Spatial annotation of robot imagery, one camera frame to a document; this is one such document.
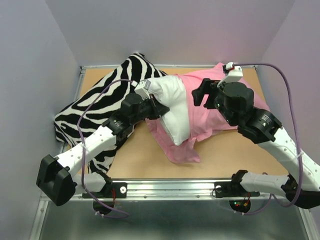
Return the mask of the white pillow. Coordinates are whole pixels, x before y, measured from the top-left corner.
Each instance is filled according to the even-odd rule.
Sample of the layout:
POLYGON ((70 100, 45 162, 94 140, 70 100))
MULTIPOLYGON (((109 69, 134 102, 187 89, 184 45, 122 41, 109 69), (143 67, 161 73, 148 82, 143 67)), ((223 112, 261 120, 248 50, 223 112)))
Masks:
POLYGON ((187 91, 181 78, 176 75, 149 78, 148 92, 169 111, 157 120, 146 123, 155 138, 170 140, 180 146, 190 136, 187 91))

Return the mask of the plain pink pillow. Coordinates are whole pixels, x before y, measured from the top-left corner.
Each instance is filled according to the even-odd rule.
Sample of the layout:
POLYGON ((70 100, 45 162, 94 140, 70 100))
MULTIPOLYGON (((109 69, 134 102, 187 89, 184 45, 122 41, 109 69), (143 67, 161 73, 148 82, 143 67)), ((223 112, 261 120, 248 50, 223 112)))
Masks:
POLYGON ((233 127, 227 123, 218 110, 194 106, 192 97, 192 90, 198 88, 204 78, 220 81, 225 77, 223 63, 220 62, 210 69, 175 74, 174 76, 178 76, 182 80, 186 89, 190 126, 189 138, 181 145, 176 146, 171 140, 152 136, 171 162, 175 164, 198 163, 200 162, 200 157, 194 149, 195 142, 203 141, 221 131, 233 130, 233 127))

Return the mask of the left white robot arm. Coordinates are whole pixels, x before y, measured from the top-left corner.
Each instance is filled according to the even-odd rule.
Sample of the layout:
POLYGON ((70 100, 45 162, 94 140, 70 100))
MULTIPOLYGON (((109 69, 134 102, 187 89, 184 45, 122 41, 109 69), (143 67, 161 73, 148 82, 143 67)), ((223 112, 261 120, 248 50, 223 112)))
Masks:
POLYGON ((81 143, 55 157, 46 155, 40 162, 36 185, 56 206, 62 206, 75 194, 83 193, 85 179, 100 197, 108 196, 111 184, 107 177, 100 173, 79 176, 78 172, 98 154, 126 140, 137 123, 145 119, 157 120, 169 110, 152 94, 146 97, 128 94, 120 108, 81 143))

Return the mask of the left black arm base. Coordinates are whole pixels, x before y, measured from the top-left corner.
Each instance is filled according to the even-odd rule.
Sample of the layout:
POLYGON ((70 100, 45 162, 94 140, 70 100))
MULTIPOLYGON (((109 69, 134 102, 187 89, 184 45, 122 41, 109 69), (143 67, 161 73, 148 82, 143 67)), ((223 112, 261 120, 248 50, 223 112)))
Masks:
POLYGON ((100 191, 91 191, 91 193, 98 199, 125 199, 127 197, 128 184, 120 181, 109 181, 104 185, 100 191))

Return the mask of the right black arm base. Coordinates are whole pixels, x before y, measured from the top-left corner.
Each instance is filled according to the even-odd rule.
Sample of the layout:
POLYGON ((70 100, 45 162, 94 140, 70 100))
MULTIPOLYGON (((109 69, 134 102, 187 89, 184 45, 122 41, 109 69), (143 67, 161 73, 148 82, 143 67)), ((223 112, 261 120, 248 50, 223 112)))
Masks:
POLYGON ((211 195, 215 198, 235 198, 235 197, 259 197, 260 192, 245 190, 239 183, 228 181, 218 181, 214 183, 211 195))

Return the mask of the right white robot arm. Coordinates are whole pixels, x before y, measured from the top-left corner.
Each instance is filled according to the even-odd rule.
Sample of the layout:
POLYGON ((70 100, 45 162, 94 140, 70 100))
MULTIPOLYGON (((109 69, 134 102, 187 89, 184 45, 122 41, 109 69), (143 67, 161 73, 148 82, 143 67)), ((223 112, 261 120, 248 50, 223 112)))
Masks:
POLYGON ((268 110, 254 106, 254 91, 241 82, 203 79, 192 92, 193 104, 216 109, 243 137, 272 155, 287 175, 256 174, 238 170, 229 182, 215 190, 217 198, 267 193, 286 198, 295 206, 311 209, 320 205, 320 166, 299 150, 282 123, 268 110))

